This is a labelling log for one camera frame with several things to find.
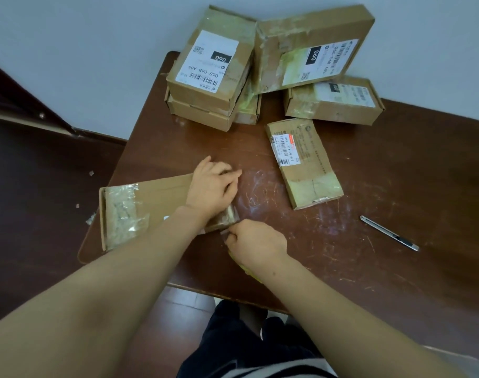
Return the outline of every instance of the brown cardboard package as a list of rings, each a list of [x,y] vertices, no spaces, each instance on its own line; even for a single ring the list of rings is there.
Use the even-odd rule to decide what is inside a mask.
[[[184,102],[176,101],[173,95],[166,89],[166,97],[164,98],[169,107],[171,114],[178,115],[182,118],[193,120],[194,122],[205,124],[206,126],[217,128],[222,131],[229,131],[232,122],[239,115],[239,103],[236,104],[230,116],[217,114],[212,111],[203,109],[198,106],[192,106]]]
[[[344,195],[310,119],[286,119],[266,126],[293,209]]]
[[[254,93],[268,93],[344,74],[374,24],[363,5],[258,22]]]
[[[173,98],[230,116],[250,69],[254,39],[254,19],[210,6],[167,75]]]
[[[238,113],[234,123],[256,124],[261,113],[262,94],[254,94],[248,78],[238,98]]]
[[[372,125],[385,110],[372,83],[351,76],[283,91],[285,115]]]
[[[192,174],[144,181],[99,190],[103,250],[113,249],[159,225],[186,203]],[[228,228],[239,221],[229,206],[212,218],[201,233]]]

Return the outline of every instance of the stack of boxes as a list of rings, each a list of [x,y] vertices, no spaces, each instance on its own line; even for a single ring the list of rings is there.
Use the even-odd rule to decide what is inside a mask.
[[[294,209],[343,195],[312,119],[371,125],[385,109],[372,83],[345,76],[374,17],[363,5],[257,22],[210,6],[167,76],[172,114],[228,131],[256,124],[261,95],[283,90],[267,125]]]

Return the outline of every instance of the wall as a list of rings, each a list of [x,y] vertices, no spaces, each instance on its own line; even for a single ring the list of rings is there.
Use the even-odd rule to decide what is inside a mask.
[[[349,73],[479,119],[479,0],[0,0],[0,67],[71,125],[128,138],[209,3],[261,19],[363,3],[376,23]]]

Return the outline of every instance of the black and white striped fabric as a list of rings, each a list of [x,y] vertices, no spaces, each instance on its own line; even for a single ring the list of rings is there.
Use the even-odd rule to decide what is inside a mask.
[[[336,376],[336,373],[325,359],[313,358],[277,363],[260,368],[236,369],[228,372],[222,378],[336,378]]]

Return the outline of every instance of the hand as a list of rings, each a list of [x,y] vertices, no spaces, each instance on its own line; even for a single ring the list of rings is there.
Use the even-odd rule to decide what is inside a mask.
[[[243,172],[232,171],[229,164],[211,162],[210,159],[207,156],[196,167],[186,203],[196,209],[206,222],[230,205],[238,191],[238,178]]]
[[[278,256],[287,255],[287,239],[273,227],[245,219],[229,227],[225,241],[234,260],[256,276]]]

